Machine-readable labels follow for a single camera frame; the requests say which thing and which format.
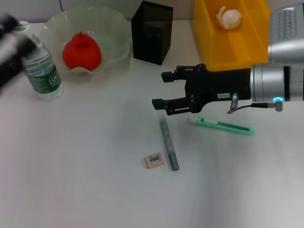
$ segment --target white wall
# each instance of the white wall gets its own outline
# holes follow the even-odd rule
[[[7,12],[18,20],[46,22],[60,11],[58,0],[0,0],[0,15]]]
[[[29,22],[45,22],[60,12],[59,0],[0,0],[0,14],[9,12],[19,20]],[[115,8],[132,18],[142,0],[61,0],[66,10],[77,5],[106,5]],[[174,7],[175,19],[191,19],[193,17],[194,0],[151,0],[156,3]],[[267,0],[272,10],[287,4],[304,0]]]

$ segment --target eraser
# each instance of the eraser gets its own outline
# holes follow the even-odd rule
[[[156,154],[145,156],[145,160],[146,160],[148,169],[163,165],[165,163],[161,153],[156,153]]]

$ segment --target yellow bin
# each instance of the yellow bin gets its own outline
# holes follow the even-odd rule
[[[237,29],[224,30],[218,25],[216,14],[222,6],[241,12]],[[267,63],[270,13],[265,0],[195,0],[194,30],[207,69],[242,69]]]

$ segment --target black mesh container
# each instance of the black mesh container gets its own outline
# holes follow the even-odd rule
[[[134,58],[161,65],[171,45],[173,8],[143,1],[131,20]]]

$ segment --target bottle label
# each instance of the bottle label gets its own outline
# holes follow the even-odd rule
[[[32,84],[34,90],[41,94],[48,94],[56,89],[61,84],[61,79],[54,65],[53,69],[46,75],[39,77],[28,76],[30,83]]]

